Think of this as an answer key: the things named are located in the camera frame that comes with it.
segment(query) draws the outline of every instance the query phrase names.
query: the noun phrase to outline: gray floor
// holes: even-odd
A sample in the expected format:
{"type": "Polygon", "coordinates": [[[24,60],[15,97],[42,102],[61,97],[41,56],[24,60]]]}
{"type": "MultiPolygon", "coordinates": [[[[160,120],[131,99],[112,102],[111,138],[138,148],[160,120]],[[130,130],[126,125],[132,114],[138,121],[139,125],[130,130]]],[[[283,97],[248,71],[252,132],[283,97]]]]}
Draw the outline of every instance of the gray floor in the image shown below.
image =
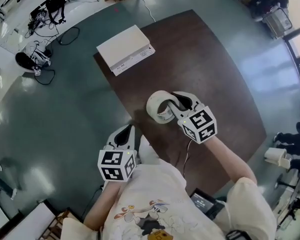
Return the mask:
{"type": "MultiPolygon", "coordinates": [[[[249,163],[273,205],[280,196],[273,184],[283,170],[266,164],[263,153],[274,133],[295,132],[300,120],[300,81],[285,44],[273,41],[237,0],[146,2],[157,21],[195,10],[232,57],[268,135],[249,163]]],[[[99,150],[112,131],[130,120],[93,54],[97,45],[124,29],[152,22],[142,0],[110,6],[77,25],[81,33],[73,44],[54,42],[51,62],[56,77],[50,86],[21,77],[12,85],[0,104],[0,175],[20,188],[14,201],[0,195],[8,215],[17,209],[27,213],[48,198],[57,209],[71,207],[81,216],[103,183],[97,168],[99,150]]]]}

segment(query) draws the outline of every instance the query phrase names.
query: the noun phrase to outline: cable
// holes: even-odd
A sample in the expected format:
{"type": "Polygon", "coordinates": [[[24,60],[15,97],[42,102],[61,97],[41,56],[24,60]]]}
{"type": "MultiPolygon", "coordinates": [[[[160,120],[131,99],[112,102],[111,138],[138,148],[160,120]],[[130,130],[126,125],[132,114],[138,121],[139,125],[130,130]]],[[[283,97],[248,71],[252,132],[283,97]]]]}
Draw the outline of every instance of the cable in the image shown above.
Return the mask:
{"type": "Polygon", "coordinates": [[[57,35],[59,35],[58,29],[57,28],[55,28],[55,29],[57,32],[55,35],[40,35],[35,30],[34,30],[34,33],[36,33],[37,36],[42,37],[42,38],[53,38],[53,37],[56,37],[57,35]]]}
{"type": "Polygon", "coordinates": [[[186,157],[184,160],[184,164],[183,164],[183,170],[182,170],[182,176],[185,177],[185,169],[186,169],[186,164],[189,161],[190,157],[189,157],[189,147],[190,147],[190,143],[192,142],[192,139],[190,139],[190,141],[188,142],[188,144],[186,145],[186,157]]]}
{"type": "Polygon", "coordinates": [[[68,45],[72,44],[72,43],[79,37],[79,34],[80,34],[80,28],[78,28],[78,27],[76,27],[76,26],[73,26],[73,27],[69,28],[66,32],[64,32],[64,33],[60,36],[60,39],[56,38],[56,40],[57,40],[57,42],[59,43],[59,45],[61,45],[61,46],[68,46],[68,45]],[[72,41],[70,41],[70,42],[68,42],[68,43],[62,43],[62,38],[64,38],[65,34],[66,34],[69,30],[71,30],[71,29],[76,29],[76,30],[78,30],[76,37],[75,37],[72,41]]]}
{"type": "Polygon", "coordinates": [[[151,14],[151,11],[150,11],[150,9],[148,8],[148,6],[147,6],[147,3],[146,3],[146,1],[145,0],[143,0],[144,1],[144,5],[145,5],[145,8],[147,8],[148,9],[148,11],[149,11],[149,13],[150,13],[150,17],[153,19],[153,21],[154,22],[156,22],[156,20],[155,20],[155,18],[152,16],[152,14],[151,14]]]}
{"type": "Polygon", "coordinates": [[[145,5],[145,8],[147,8],[148,9],[148,11],[149,11],[149,13],[150,13],[150,16],[151,16],[151,18],[153,19],[153,21],[154,22],[156,22],[156,20],[155,20],[155,18],[152,16],[152,14],[151,14],[151,11],[150,11],[150,9],[148,8],[148,6],[147,6],[147,3],[146,3],[146,1],[145,0],[143,0],[144,1],[144,5],[145,5]]]}
{"type": "Polygon", "coordinates": [[[56,71],[54,69],[46,69],[46,68],[41,68],[42,71],[52,71],[53,72],[53,77],[51,78],[51,80],[49,82],[40,82],[38,79],[37,79],[37,76],[34,75],[34,79],[41,85],[43,86],[48,86],[51,84],[52,80],[55,78],[55,75],[56,75],[56,71]]]}
{"type": "Polygon", "coordinates": [[[82,220],[83,220],[83,216],[85,215],[85,212],[86,212],[88,206],[90,205],[91,201],[94,199],[96,193],[97,193],[99,190],[102,191],[102,187],[103,187],[103,186],[104,186],[104,185],[101,185],[99,188],[97,188],[97,189],[95,190],[95,192],[94,192],[93,196],[91,197],[90,201],[89,201],[89,202],[87,203],[87,205],[85,206],[84,211],[83,211],[83,213],[82,213],[82,215],[81,215],[81,219],[82,219],[82,220]]]}

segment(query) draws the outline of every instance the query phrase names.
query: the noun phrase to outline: white cloth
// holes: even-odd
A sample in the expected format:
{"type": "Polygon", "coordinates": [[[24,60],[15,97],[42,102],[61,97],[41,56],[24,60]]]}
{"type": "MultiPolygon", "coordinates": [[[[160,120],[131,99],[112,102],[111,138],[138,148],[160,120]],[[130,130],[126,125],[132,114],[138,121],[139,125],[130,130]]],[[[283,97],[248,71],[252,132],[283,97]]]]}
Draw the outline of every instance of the white cloth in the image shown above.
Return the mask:
{"type": "MultiPolygon", "coordinates": [[[[230,230],[253,240],[273,240],[275,217],[250,179],[241,178],[225,208],[208,219],[184,190],[184,178],[171,164],[140,164],[105,221],[102,240],[224,240],[230,230]]],[[[92,240],[97,233],[65,219],[61,240],[92,240]]]]}

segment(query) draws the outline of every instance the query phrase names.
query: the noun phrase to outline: screen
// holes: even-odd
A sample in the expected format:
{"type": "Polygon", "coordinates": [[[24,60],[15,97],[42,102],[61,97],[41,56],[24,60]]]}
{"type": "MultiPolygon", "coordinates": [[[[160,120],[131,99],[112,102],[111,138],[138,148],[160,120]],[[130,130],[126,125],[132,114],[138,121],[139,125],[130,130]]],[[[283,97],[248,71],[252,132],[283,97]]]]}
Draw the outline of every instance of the screen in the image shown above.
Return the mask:
{"type": "Polygon", "coordinates": [[[195,206],[200,209],[201,212],[204,214],[211,209],[211,207],[214,206],[214,204],[207,199],[204,199],[202,196],[198,195],[197,193],[194,193],[194,195],[191,197],[191,200],[194,202],[195,206]]]}

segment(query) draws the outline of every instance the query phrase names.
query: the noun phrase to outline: wooden table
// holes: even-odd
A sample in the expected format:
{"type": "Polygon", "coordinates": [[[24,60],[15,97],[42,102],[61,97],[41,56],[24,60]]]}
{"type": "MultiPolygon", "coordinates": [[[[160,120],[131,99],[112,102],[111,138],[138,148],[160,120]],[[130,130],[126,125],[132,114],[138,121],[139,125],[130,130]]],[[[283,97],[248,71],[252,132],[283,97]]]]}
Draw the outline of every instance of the wooden table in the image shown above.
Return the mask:
{"type": "MultiPolygon", "coordinates": [[[[208,105],[217,120],[218,137],[247,161],[266,138],[266,132],[250,91],[225,48],[193,11],[165,18],[141,29],[155,49],[119,76],[99,53],[94,58],[158,155],[180,171],[189,141],[173,120],[158,124],[146,112],[150,95],[158,90],[195,94],[208,105]]],[[[191,143],[185,168],[187,192],[199,188],[214,194],[229,180],[204,144],[191,143]]]]}

